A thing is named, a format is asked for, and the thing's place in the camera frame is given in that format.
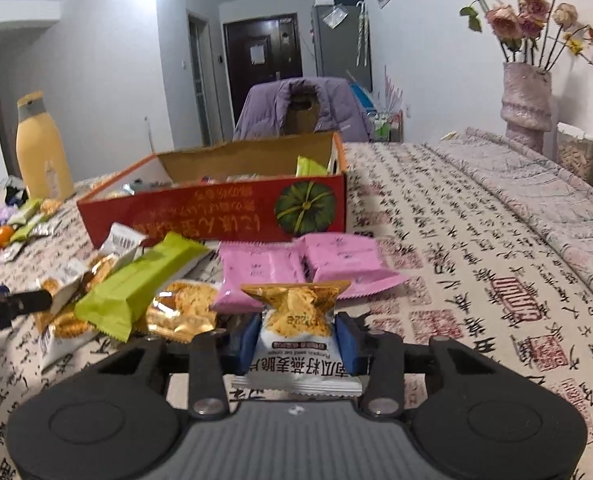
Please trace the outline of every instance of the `screw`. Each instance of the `screw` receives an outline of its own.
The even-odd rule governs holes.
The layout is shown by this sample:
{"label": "screw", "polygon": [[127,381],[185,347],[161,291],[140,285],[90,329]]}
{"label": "screw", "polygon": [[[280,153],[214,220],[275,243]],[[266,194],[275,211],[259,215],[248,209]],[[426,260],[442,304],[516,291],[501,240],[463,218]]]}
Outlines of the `screw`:
{"label": "screw", "polygon": [[192,409],[199,415],[218,415],[224,411],[223,402],[214,397],[198,400],[192,406]]}
{"label": "screw", "polygon": [[399,403],[388,397],[379,397],[368,402],[368,410],[375,415],[392,415],[399,409]]}

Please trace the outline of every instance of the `refrigerator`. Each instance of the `refrigerator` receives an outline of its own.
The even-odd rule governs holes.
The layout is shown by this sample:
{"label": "refrigerator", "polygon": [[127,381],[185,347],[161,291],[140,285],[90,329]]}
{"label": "refrigerator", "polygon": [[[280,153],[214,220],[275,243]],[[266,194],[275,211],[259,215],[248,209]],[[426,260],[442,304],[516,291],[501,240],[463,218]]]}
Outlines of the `refrigerator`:
{"label": "refrigerator", "polygon": [[315,33],[315,59],[317,75],[322,77],[342,77],[350,82],[352,77],[372,91],[372,60],[368,50],[368,65],[364,66],[364,50],[357,66],[357,45],[359,43],[359,8],[345,6],[347,17],[336,28],[330,28],[323,19],[330,14],[333,6],[315,6],[312,9],[313,30]]}

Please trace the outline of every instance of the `open cardboard box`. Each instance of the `open cardboard box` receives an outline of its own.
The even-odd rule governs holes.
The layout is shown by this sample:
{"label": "open cardboard box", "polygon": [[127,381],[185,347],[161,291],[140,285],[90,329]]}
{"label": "open cardboard box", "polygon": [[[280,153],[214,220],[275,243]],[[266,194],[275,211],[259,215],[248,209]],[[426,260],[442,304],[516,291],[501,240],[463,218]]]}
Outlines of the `open cardboard box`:
{"label": "open cardboard box", "polygon": [[[299,155],[329,175],[296,178]],[[170,231],[198,240],[279,242],[345,231],[346,171],[338,133],[243,140],[150,155],[81,198],[78,207],[97,248],[113,222],[147,234],[149,243]],[[251,174],[260,178],[226,182]],[[206,176],[222,184],[201,184]],[[112,198],[138,178],[174,187]]]}

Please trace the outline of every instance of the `vase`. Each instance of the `vase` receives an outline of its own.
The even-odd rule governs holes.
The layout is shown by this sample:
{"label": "vase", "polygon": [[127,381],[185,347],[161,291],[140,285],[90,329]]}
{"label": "vase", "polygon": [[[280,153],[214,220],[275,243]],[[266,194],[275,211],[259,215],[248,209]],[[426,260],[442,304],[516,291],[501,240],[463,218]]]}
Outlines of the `vase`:
{"label": "vase", "polygon": [[543,152],[543,135],[552,129],[552,76],[528,63],[503,66],[501,118],[508,123],[506,137]]}

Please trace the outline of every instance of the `doorway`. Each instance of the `doorway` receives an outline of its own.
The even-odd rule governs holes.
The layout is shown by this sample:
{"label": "doorway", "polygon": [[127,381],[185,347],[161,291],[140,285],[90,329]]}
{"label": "doorway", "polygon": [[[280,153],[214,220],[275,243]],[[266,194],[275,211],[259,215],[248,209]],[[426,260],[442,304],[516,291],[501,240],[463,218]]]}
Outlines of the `doorway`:
{"label": "doorway", "polygon": [[299,23],[296,14],[225,23],[224,35],[236,124],[254,85],[303,76]]}

